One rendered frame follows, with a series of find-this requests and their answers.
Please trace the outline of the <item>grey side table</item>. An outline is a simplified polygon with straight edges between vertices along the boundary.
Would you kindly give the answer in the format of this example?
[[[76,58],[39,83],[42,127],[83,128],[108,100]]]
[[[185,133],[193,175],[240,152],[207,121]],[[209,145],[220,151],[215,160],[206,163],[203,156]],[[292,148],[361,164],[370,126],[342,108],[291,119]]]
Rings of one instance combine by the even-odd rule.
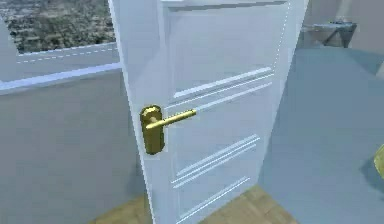
[[[357,28],[354,22],[331,21],[322,24],[304,24],[302,39],[308,38],[319,46],[348,48]]]

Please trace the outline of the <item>yellow-green round object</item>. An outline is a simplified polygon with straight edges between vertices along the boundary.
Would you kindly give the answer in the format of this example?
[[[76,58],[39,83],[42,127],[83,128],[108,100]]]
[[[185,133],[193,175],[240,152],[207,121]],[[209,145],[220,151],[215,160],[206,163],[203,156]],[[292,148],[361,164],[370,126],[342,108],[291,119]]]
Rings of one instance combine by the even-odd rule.
[[[384,144],[379,147],[374,155],[374,166],[380,177],[384,179]]]

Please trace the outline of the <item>white framed window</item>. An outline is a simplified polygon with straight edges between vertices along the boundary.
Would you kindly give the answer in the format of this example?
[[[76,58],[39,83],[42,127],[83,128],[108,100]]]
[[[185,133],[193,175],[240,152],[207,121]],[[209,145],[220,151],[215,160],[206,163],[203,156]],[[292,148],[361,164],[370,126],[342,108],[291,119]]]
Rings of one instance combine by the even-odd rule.
[[[0,90],[118,61],[108,0],[0,0]]]

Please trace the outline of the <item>white panelled room door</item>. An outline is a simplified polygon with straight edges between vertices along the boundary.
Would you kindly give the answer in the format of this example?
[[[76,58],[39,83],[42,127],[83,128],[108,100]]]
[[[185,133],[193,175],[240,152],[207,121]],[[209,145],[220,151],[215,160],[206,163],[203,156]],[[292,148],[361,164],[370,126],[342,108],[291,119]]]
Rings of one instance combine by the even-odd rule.
[[[109,0],[150,224],[199,224],[259,179],[309,0]],[[140,112],[197,114],[145,151]]]

